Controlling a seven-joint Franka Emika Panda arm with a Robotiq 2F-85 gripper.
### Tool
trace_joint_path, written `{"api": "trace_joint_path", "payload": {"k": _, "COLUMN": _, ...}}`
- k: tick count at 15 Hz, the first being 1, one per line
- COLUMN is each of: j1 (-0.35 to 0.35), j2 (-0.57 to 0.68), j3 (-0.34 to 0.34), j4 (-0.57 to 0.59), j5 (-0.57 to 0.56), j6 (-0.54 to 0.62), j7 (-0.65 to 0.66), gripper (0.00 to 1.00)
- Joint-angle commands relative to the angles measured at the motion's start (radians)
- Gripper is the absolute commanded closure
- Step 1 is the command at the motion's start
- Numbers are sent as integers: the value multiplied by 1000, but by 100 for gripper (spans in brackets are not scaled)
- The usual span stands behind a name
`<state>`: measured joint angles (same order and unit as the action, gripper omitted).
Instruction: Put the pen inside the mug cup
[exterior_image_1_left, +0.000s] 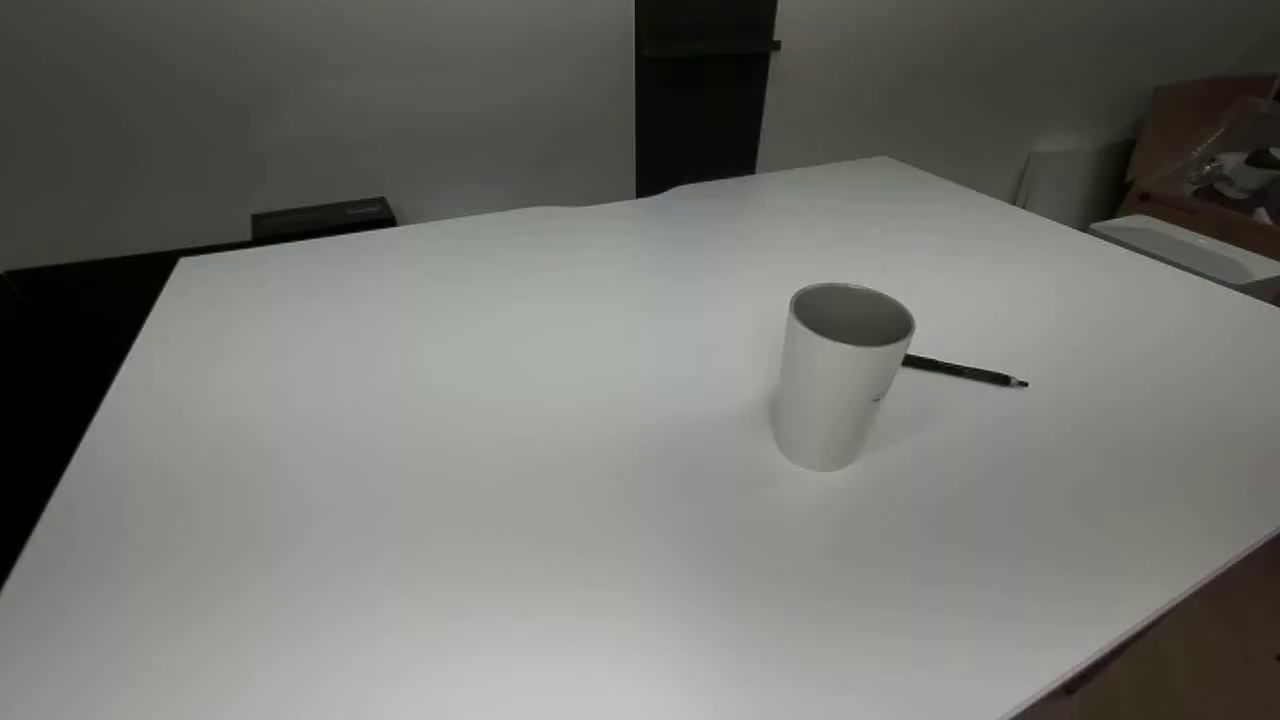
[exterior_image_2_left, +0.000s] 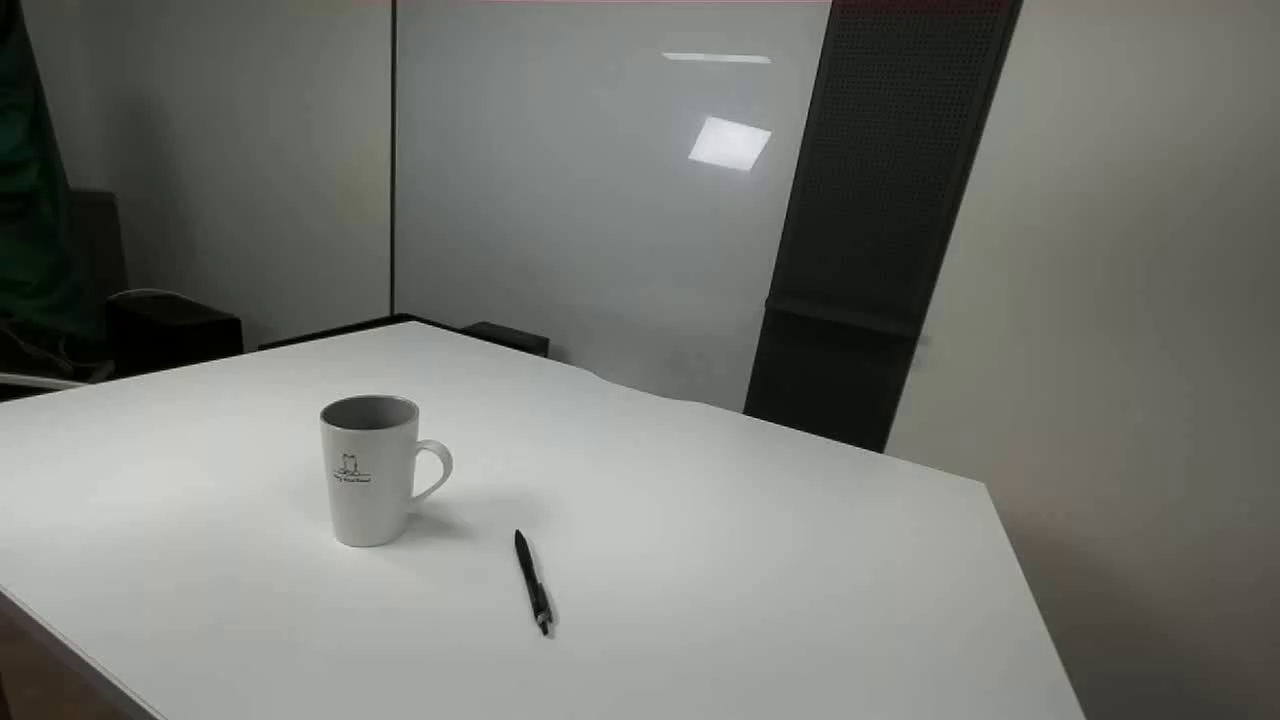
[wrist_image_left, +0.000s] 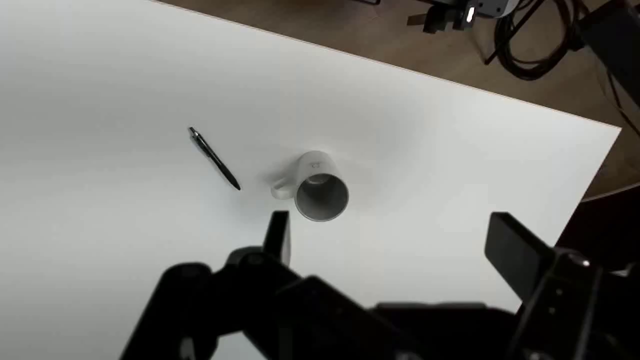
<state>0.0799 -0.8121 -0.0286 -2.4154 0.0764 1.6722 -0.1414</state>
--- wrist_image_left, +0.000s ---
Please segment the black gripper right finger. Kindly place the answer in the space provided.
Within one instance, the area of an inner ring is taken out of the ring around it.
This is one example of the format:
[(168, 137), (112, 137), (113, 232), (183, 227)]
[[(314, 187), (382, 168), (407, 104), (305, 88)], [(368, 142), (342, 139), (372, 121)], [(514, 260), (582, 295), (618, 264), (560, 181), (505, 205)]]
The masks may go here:
[(508, 360), (640, 360), (636, 264), (551, 248), (508, 213), (489, 214), (483, 257), (522, 303)]

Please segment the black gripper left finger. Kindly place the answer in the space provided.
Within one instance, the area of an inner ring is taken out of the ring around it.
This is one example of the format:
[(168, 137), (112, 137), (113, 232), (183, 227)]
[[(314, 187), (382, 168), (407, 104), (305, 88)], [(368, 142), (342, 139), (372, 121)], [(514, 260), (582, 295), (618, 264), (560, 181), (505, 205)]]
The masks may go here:
[(161, 273), (120, 360), (211, 360), (243, 334), (266, 360), (426, 360), (428, 350), (318, 277), (289, 268), (289, 214), (269, 217), (264, 243), (213, 271)]

